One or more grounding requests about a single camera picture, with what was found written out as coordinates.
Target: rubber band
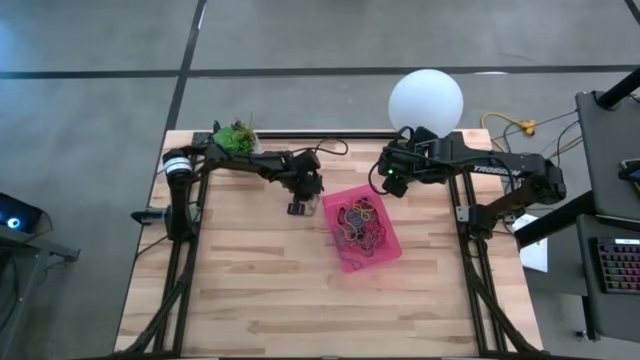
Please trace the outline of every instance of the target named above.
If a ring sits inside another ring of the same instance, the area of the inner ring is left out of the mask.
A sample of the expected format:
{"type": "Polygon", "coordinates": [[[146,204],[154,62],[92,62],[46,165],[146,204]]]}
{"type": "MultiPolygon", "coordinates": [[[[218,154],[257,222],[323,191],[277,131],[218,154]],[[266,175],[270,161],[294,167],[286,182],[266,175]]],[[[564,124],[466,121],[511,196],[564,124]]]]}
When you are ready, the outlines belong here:
{"type": "Polygon", "coordinates": [[[375,257],[376,250],[386,243],[386,229],[378,218],[375,205],[366,197],[338,205],[337,224],[332,229],[340,258],[354,270],[364,264],[353,256],[375,257]]]}

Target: pink bin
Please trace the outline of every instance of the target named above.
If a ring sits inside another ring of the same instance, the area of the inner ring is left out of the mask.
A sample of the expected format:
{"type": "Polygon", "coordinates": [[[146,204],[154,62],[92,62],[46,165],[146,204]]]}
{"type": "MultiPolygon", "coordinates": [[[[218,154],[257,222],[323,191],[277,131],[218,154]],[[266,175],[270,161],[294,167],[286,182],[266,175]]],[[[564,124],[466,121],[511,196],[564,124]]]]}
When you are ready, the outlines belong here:
{"type": "Polygon", "coordinates": [[[344,272],[402,255],[382,199],[369,185],[324,196],[322,205],[344,272]]]}

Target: rgb keyboard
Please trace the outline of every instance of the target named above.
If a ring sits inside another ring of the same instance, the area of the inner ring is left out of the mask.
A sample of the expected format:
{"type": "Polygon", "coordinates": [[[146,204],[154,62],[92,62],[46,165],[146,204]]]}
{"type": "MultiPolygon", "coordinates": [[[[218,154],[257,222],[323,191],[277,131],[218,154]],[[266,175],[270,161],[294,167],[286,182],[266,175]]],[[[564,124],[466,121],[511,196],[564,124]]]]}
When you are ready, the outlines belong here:
{"type": "Polygon", "coordinates": [[[596,238],[604,292],[640,294],[640,239],[596,238]]]}

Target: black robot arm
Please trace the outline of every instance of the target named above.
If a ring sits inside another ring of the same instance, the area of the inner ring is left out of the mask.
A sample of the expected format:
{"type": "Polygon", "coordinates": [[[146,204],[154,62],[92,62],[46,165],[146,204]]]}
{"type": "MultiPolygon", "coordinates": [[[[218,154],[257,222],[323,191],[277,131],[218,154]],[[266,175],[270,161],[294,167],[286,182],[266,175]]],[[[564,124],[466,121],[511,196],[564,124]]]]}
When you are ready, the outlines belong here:
{"type": "Polygon", "coordinates": [[[386,177],[382,185],[386,193],[402,197],[410,182],[444,184],[463,172],[508,176],[512,189],[516,180],[522,180],[520,187],[490,204],[457,209],[472,236],[490,239],[497,221],[504,217],[519,216],[527,206],[554,204],[566,196],[562,170],[539,154],[471,149],[460,133],[439,139],[422,127],[415,132],[403,130],[409,131],[409,139],[397,136],[383,148],[377,163],[378,173],[386,177]]]}
{"type": "Polygon", "coordinates": [[[168,238],[186,241],[196,236],[194,219],[189,207],[191,184],[199,180],[199,174],[216,169],[230,169],[258,174],[269,182],[279,181],[293,193],[293,201],[287,213],[304,215],[302,202],[317,200],[322,192],[322,176],[317,172],[320,161],[315,152],[306,149],[298,155],[290,151],[267,151],[262,154],[229,152],[215,143],[204,146],[185,146],[172,149],[162,156],[171,193],[171,205],[165,213],[168,238]],[[194,169],[190,155],[203,155],[202,167],[194,169]]]}

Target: white spherical lamp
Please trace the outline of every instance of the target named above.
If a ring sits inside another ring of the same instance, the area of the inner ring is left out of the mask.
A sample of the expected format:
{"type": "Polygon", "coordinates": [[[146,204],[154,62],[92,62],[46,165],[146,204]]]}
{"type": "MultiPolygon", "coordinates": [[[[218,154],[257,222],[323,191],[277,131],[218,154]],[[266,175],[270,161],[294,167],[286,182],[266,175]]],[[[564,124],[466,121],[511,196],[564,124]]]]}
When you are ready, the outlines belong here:
{"type": "Polygon", "coordinates": [[[451,76],[438,70],[418,70],[393,88],[389,119],[396,130],[422,126],[443,138],[460,122],[463,105],[462,91],[451,76]]]}

